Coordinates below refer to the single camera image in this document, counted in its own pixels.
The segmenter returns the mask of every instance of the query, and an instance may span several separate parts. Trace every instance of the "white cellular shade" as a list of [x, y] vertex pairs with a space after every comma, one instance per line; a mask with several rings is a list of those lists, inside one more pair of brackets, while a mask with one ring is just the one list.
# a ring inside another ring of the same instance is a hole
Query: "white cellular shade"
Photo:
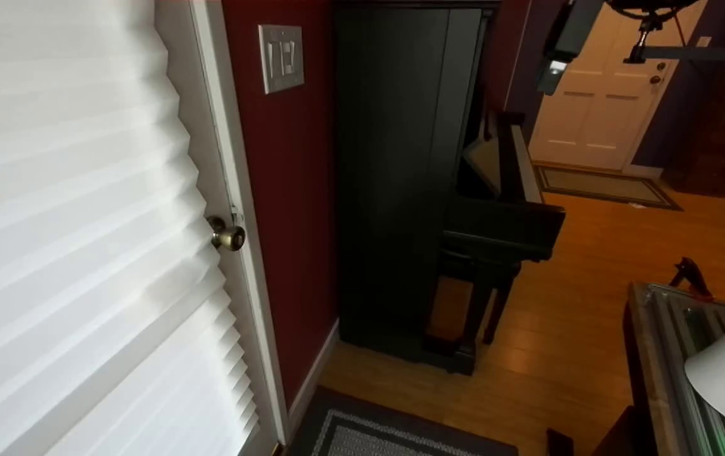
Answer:
[[0, 0], [0, 454], [238, 454], [241, 337], [153, 0]]

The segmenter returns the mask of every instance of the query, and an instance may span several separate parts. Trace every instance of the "upright piano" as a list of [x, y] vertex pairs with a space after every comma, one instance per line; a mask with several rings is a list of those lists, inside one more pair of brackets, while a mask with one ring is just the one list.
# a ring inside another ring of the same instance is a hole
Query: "upright piano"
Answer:
[[[456, 373], [474, 370], [493, 288], [484, 342], [522, 260], [551, 257], [565, 217], [541, 198], [521, 118], [484, 118], [493, 15], [334, 8], [339, 337]], [[456, 338], [426, 331], [438, 275], [473, 284]]]

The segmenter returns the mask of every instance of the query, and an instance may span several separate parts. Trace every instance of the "door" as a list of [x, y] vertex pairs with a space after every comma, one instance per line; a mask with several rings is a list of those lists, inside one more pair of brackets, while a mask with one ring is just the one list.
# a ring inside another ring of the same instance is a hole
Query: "door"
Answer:
[[285, 440], [228, 64], [218, 0], [0, 0], [0, 454]]
[[[677, 19], [689, 37], [705, 0]], [[649, 46], [682, 46], [675, 19], [649, 33]], [[677, 61], [625, 64], [639, 41], [639, 19], [602, 8], [580, 56], [565, 67], [554, 95], [542, 99], [530, 155], [538, 161], [625, 172], [658, 112]]]
[[249, 454], [271, 454], [285, 442], [285, 389], [275, 343], [266, 279], [262, 266], [258, 224], [251, 200], [249, 164], [238, 118], [225, 19], [218, 0], [158, 0], [158, 33], [170, 61], [167, 75], [181, 90], [181, 118], [191, 132], [191, 156], [199, 164], [199, 188], [205, 213], [241, 224], [249, 241], [241, 250], [224, 248], [225, 288], [238, 304], [237, 318], [262, 408], [262, 427]]

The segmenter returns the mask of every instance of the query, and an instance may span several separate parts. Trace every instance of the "rug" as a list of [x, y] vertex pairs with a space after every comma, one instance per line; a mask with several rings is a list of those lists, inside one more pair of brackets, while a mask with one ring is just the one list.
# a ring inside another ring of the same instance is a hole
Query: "rug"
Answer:
[[514, 456], [518, 449], [317, 387], [290, 456]]
[[679, 210], [649, 178], [538, 164], [541, 190]]

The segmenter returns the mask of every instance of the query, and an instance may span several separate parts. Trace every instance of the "light switch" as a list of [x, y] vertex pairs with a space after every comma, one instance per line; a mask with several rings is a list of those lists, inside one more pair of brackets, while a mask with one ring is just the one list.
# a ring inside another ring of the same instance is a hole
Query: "light switch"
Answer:
[[304, 85], [304, 41], [299, 26], [258, 26], [265, 93]]

